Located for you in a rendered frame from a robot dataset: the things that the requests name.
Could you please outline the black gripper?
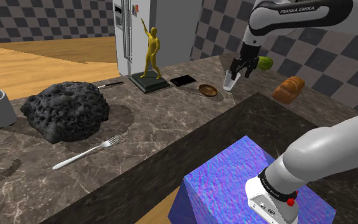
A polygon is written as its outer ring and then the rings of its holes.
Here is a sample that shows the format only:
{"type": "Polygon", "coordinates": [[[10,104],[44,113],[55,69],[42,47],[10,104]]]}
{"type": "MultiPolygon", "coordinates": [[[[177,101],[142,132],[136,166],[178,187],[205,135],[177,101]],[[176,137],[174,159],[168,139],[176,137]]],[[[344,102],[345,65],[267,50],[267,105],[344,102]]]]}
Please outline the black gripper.
{"type": "MultiPolygon", "coordinates": [[[[236,80],[237,73],[240,70],[241,64],[255,59],[258,56],[260,48],[261,48],[260,46],[248,45],[245,42],[242,43],[239,56],[233,59],[230,66],[231,79],[233,81],[236,80]]],[[[253,61],[249,63],[245,72],[246,78],[249,78],[252,71],[255,70],[255,68],[257,68],[257,65],[258,65],[258,61],[253,61]]]]}

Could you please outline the white cup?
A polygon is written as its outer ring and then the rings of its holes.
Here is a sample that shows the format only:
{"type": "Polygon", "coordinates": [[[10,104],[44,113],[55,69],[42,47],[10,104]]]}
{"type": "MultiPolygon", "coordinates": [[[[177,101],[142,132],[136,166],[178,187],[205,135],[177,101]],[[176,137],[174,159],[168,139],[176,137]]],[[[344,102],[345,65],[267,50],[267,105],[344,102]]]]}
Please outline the white cup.
{"type": "Polygon", "coordinates": [[[240,77],[240,73],[233,75],[230,70],[226,71],[223,89],[230,92],[240,77]]]}

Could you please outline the green watermelon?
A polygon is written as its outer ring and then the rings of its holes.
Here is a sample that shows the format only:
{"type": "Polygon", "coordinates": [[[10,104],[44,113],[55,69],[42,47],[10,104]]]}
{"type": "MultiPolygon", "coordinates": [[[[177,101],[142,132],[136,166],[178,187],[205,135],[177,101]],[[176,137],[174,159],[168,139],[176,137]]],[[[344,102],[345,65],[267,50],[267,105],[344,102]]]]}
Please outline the green watermelon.
{"type": "Polygon", "coordinates": [[[269,57],[259,56],[257,68],[261,71],[267,71],[273,66],[273,60],[269,57]]]}

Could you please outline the brown wooden bowl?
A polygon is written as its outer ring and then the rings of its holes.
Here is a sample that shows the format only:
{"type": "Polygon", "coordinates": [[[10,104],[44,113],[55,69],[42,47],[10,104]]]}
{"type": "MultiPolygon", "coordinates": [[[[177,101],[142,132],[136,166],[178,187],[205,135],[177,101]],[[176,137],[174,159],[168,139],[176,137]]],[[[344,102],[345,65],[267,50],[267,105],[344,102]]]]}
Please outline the brown wooden bowl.
{"type": "Polygon", "coordinates": [[[198,89],[202,95],[205,95],[207,97],[214,97],[218,94],[217,89],[211,85],[208,85],[208,84],[202,84],[199,86],[198,89]]]}

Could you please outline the brown bread loaf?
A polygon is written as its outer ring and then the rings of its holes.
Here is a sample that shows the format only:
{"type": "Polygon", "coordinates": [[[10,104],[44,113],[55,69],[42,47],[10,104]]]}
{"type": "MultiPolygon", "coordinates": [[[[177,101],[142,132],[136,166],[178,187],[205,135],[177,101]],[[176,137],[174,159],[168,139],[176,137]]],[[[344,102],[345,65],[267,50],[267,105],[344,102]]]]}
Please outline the brown bread loaf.
{"type": "Polygon", "coordinates": [[[273,92],[272,97],[284,104],[290,104],[299,96],[305,86],[305,81],[292,76],[283,81],[273,92]]]}

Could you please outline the black tablet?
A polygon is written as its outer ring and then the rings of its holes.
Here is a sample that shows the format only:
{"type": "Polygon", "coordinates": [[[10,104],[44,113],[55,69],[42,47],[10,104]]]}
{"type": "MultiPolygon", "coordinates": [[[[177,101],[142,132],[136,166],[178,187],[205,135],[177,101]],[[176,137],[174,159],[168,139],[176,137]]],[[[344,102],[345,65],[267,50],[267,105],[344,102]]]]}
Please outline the black tablet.
{"type": "Polygon", "coordinates": [[[173,78],[170,80],[170,82],[172,82],[177,87],[181,87],[183,85],[196,82],[196,79],[194,79],[193,77],[187,74],[187,75],[173,78]]]}

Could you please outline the gold figure on dark base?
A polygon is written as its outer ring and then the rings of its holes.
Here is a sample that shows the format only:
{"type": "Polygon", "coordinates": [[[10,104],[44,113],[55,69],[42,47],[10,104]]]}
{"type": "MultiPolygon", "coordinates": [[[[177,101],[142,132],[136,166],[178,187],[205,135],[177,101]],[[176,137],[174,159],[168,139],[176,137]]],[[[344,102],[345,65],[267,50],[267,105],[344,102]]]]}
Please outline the gold figure on dark base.
{"type": "Polygon", "coordinates": [[[148,47],[145,53],[145,66],[143,72],[129,76],[131,80],[144,94],[167,88],[170,85],[162,78],[160,69],[156,65],[156,54],[160,49],[160,40],[156,37],[157,28],[152,27],[149,31],[141,19],[144,32],[148,37],[148,47]]]}

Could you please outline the grey refrigerator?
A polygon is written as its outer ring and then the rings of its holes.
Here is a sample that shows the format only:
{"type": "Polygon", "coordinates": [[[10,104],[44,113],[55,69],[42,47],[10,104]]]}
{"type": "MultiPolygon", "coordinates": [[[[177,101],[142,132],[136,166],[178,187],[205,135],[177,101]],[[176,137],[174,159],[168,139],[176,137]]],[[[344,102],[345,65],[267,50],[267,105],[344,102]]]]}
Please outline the grey refrigerator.
{"type": "Polygon", "coordinates": [[[116,58],[122,76],[142,73],[148,37],[156,27],[158,67],[189,61],[202,0],[112,0],[116,58]]]}

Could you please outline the blue purple robot stand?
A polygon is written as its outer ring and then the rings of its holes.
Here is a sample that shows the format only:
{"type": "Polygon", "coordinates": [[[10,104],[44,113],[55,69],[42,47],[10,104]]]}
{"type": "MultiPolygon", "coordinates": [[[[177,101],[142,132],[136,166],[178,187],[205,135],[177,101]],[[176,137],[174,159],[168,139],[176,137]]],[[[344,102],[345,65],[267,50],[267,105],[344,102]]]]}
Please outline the blue purple robot stand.
{"type": "Polygon", "coordinates": [[[171,224],[277,224],[249,207],[245,192],[246,182],[273,162],[252,139],[239,139],[184,177],[171,224]]]}

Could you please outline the black porous rock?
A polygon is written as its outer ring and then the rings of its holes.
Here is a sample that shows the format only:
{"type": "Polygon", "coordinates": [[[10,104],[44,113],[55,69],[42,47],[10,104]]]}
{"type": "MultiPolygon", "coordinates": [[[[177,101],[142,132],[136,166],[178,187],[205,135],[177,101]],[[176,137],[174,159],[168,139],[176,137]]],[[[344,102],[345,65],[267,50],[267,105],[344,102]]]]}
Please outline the black porous rock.
{"type": "Polygon", "coordinates": [[[27,98],[20,108],[29,125],[55,144],[88,139],[109,119],[109,104],[99,88],[87,82],[53,84],[27,98]]]}

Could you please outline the silver fork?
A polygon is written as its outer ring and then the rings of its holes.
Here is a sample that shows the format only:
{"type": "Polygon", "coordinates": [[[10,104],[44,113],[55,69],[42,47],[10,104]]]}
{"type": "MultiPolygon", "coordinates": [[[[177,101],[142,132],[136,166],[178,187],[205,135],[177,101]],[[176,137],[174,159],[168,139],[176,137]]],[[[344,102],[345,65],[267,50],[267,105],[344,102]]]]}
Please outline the silver fork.
{"type": "Polygon", "coordinates": [[[83,152],[83,153],[80,153],[70,159],[67,159],[55,166],[52,167],[53,170],[58,170],[58,169],[61,169],[63,168],[64,166],[70,164],[71,162],[81,158],[81,157],[84,157],[85,155],[95,151],[95,150],[98,150],[98,149],[101,149],[101,148],[108,148],[110,146],[114,146],[116,144],[119,144],[119,143],[123,143],[125,141],[125,138],[123,137],[123,135],[121,134],[117,134],[115,135],[114,137],[104,141],[103,143],[100,143],[99,145],[93,147],[93,148],[90,148],[89,150],[83,152]]]}

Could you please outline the black handled knife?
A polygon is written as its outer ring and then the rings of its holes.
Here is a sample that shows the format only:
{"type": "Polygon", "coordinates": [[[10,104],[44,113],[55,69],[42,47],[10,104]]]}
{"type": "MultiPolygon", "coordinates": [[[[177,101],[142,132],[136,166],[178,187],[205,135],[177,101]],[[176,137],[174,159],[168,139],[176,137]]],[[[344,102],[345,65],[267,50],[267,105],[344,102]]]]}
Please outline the black handled knife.
{"type": "Polygon", "coordinates": [[[112,87],[112,86],[121,85],[121,84],[124,84],[124,82],[119,81],[119,82],[114,82],[114,83],[108,83],[108,84],[105,84],[105,85],[101,85],[98,88],[102,89],[102,88],[112,87]]]}

